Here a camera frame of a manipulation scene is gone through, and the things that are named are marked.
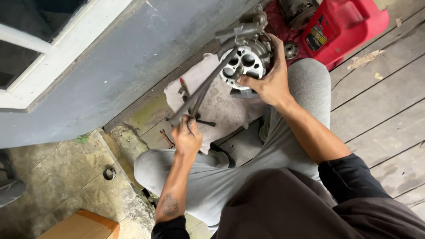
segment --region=white door frame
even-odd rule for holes
[[[0,90],[0,109],[26,109],[131,2],[89,0],[52,43],[0,24],[0,40],[41,52],[6,90]]]

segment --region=tattoo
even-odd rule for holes
[[[177,204],[177,199],[171,197],[171,194],[168,193],[166,198],[162,200],[161,208],[162,212],[167,216],[174,216],[179,211],[179,205]]]

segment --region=grey sweatpants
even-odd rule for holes
[[[313,59],[303,59],[288,68],[289,90],[304,109],[329,128],[331,78],[326,67]],[[160,195],[173,163],[173,149],[149,150],[135,162],[134,176],[145,188]],[[252,173],[270,168],[290,168],[320,180],[317,165],[298,143],[283,117],[273,108],[270,130],[261,151],[241,167],[217,168],[213,156],[198,154],[187,183],[186,211],[205,222],[211,231],[218,228],[225,204]]]

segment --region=carburetor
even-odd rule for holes
[[[217,56],[222,62],[226,56],[236,48],[237,54],[220,71],[220,77],[232,87],[230,92],[233,98],[257,98],[258,94],[252,89],[239,85],[236,81],[241,75],[261,79],[266,74],[266,67],[270,64],[272,51],[269,42],[261,42],[260,35],[265,34],[267,15],[263,7],[257,4],[253,11],[246,13],[240,24],[220,30],[215,38],[220,40],[221,47]]]

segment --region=wrench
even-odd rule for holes
[[[167,141],[167,143],[170,145],[170,148],[174,148],[174,147],[176,146],[176,145],[175,145],[173,142],[171,142],[171,140],[167,137],[167,135],[165,134],[165,130],[164,130],[164,129],[160,130],[159,132],[162,134],[162,136],[165,138],[165,140]]]

